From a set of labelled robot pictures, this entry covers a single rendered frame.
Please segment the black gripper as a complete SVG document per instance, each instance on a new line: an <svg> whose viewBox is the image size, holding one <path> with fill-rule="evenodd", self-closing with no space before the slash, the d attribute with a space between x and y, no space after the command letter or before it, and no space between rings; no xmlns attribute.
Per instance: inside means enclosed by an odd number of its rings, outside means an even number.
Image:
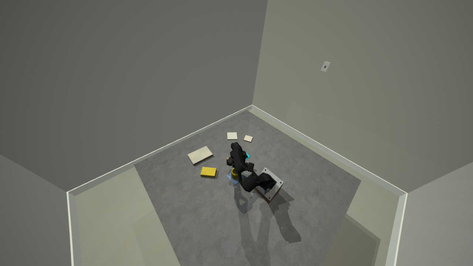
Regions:
<svg viewBox="0 0 473 266"><path fill-rule="evenodd" d="M253 167L254 167L253 163L247 163L247 162L245 162L245 160L243 162L244 162L244 165L246 165L247 168L253 170ZM229 159L227 161L227 165L232 166L233 168L235 168L234 159L229 157ZM245 169L244 171L249 171L249 170ZM249 171L249 172L251 172L251 171Z"/></svg>

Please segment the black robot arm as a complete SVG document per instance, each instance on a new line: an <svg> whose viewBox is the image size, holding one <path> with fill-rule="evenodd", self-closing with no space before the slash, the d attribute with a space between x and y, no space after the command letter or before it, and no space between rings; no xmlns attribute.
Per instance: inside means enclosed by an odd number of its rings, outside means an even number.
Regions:
<svg viewBox="0 0 473 266"><path fill-rule="evenodd" d="M238 181L246 192L251 192L256 186L260 186L265 191L269 188L272 189L276 184L275 180L267 173L261 173L259 176L255 173L254 170L249 169L244 165L244 160L247 157L246 152L238 143L231 144L232 151L230 153L231 158L234 159L235 172L238 174ZM252 173L242 181L241 173L245 170L249 170Z"/></svg>

